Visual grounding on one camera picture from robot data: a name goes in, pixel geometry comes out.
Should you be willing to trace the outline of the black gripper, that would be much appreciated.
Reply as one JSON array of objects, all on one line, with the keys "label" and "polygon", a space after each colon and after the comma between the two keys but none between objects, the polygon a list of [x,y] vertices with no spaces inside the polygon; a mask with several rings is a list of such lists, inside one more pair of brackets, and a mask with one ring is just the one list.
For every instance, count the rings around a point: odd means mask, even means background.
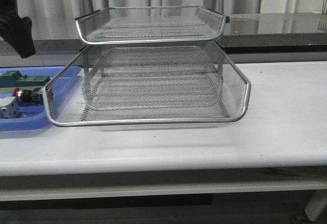
[{"label": "black gripper", "polygon": [[21,58],[35,55],[32,38],[32,21],[20,18],[17,0],[1,0],[1,38],[6,41]]}]

